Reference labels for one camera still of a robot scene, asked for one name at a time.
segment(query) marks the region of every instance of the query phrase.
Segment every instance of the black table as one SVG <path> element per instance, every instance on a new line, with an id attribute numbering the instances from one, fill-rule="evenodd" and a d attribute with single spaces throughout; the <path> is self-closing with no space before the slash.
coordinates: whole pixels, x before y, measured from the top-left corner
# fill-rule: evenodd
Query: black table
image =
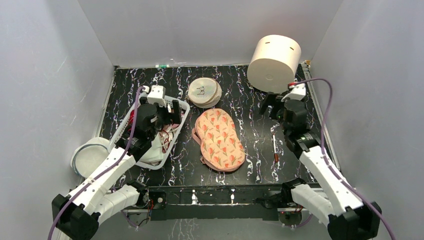
<path id="1" fill-rule="evenodd" d="M 116 187 L 132 179 L 148 186 L 266 185 L 280 184 L 298 177 L 314 182 L 312 174 L 284 145 L 278 122 L 258 113 L 265 93 L 249 84 L 247 69 L 247 65 L 117 69 L 101 137 L 110 139 L 115 133 L 141 85 L 163 85 L 166 95 L 186 100 L 191 110 L 162 169 L 134 166 L 121 177 Z M 188 101 L 187 92 L 189 84 L 200 77 L 213 78 L 220 84 L 222 98 L 215 107 L 231 115 L 247 153 L 245 163 L 234 172 L 216 172 L 202 164 L 200 146 L 191 139 L 195 121 L 205 110 Z M 298 80 L 305 78 L 300 65 L 296 77 Z M 306 104 L 310 126 L 318 132 L 321 126 L 309 91 Z M 278 163 L 274 163 L 273 133 L 277 139 Z"/>

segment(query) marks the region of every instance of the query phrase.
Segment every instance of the white wall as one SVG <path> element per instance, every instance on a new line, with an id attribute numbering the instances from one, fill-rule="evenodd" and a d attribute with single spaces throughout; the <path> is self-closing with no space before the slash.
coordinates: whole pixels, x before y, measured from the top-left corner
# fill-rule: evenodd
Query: white wall
<path id="1" fill-rule="evenodd" d="M 398 239 L 423 239 L 424 1 L 345 0 L 312 59 L 334 87 L 328 128 L 341 169 Z M 322 105 L 324 84 L 315 84 Z M 378 240 L 390 239 L 380 225 Z"/>
<path id="2" fill-rule="evenodd" d="M 79 0 L 113 65 L 248 64 L 266 35 L 311 59 L 342 0 Z"/>
<path id="3" fill-rule="evenodd" d="M 94 134 L 112 74 L 77 0 L 0 1 L 2 240 L 47 238 L 51 202 L 77 185 L 69 161 Z"/>

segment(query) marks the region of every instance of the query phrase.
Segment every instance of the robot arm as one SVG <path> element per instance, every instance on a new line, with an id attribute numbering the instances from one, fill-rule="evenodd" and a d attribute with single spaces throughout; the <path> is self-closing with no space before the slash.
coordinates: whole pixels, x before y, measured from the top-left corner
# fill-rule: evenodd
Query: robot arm
<path id="1" fill-rule="evenodd" d="M 108 157 L 77 188 L 66 196 L 58 194 L 51 203 L 53 219 L 62 212 L 55 226 L 74 240 L 91 239 L 106 219 L 126 207 L 144 206 L 148 201 L 146 187 L 135 181 L 108 194 L 122 174 L 152 147 L 152 141 L 165 125 L 181 123 L 180 106 L 173 102 L 171 107 L 164 100 L 163 86 L 155 85 L 151 89 L 144 86 L 143 92 L 110 141 Z M 131 111 L 135 108 L 138 109 L 136 116 Z M 133 125 L 134 134 L 130 140 Z"/>
<path id="2" fill-rule="evenodd" d="M 328 199 L 313 191 L 304 180 L 297 178 L 283 184 L 283 201 L 307 208 L 327 226 L 333 240 L 374 238 L 380 219 L 332 173 L 335 172 L 347 182 L 336 166 L 331 161 L 327 164 L 324 160 L 320 138 L 309 128 L 308 111 L 303 101 L 305 96 L 304 83 L 290 83 L 288 93 L 284 96 L 268 93 L 259 112 L 264 114 L 267 107 L 272 106 L 269 116 L 282 125 L 288 149 L 310 170 Z M 372 205 L 381 212 L 375 202 Z"/>

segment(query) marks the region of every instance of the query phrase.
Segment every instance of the large white cylinder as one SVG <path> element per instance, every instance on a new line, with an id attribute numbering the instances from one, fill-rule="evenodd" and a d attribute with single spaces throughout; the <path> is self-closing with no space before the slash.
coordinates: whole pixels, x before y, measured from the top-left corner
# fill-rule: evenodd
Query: large white cylinder
<path id="1" fill-rule="evenodd" d="M 261 91 L 283 93 L 295 78 L 301 53 L 301 46 L 289 37 L 265 36 L 257 43 L 247 68 L 247 79 Z"/>

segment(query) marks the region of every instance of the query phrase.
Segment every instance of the floral pot holder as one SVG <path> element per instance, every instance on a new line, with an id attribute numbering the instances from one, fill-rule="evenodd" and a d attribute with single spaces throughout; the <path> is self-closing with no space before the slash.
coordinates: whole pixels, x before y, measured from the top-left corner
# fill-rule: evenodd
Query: floral pot holder
<path id="1" fill-rule="evenodd" d="M 209 109 L 200 115 L 191 136 L 200 144 L 201 162 L 211 169 L 232 172 L 245 161 L 234 121 L 222 109 Z"/>

